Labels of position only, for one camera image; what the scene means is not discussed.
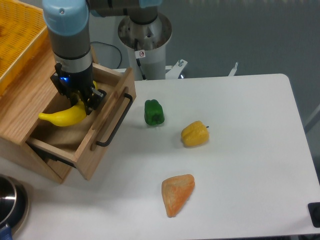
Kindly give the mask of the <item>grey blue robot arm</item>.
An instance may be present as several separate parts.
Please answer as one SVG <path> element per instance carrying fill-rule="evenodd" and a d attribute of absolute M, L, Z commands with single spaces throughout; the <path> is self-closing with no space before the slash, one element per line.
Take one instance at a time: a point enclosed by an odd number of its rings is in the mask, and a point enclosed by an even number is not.
<path fill-rule="evenodd" d="M 43 18 L 55 60 L 50 77 L 58 92 L 72 105 L 84 104 L 85 115 L 96 110 L 106 96 L 93 83 L 89 31 L 90 14 L 129 16 L 139 25 L 154 22 L 160 0 L 44 0 Z"/>

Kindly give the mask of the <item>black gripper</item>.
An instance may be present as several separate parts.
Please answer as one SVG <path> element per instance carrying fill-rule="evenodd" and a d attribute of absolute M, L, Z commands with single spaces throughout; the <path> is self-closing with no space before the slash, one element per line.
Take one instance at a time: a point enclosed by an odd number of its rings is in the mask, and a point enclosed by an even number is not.
<path fill-rule="evenodd" d="M 93 65 L 80 72 L 66 72 L 61 63 L 56 63 L 55 73 L 50 80 L 61 95 L 67 96 L 70 106 L 75 106 L 79 100 L 85 100 L 86 115 L 96 110 L 107 93 L 102 89 L 94 88 Z"/>

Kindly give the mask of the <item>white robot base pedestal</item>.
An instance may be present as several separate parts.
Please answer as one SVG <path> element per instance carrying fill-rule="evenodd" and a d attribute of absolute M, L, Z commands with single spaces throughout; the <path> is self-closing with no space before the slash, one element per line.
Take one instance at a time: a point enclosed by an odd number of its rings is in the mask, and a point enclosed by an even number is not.
<path fill-rule="evenodd" d="M 158 13 L 153 22 L 144 25 L 126 16 L 118 26 L 118 36 L 126 47 L 136 81 L 166 78 L 166 45 L 172 36 L 172 25 L 165 15 Z"/>

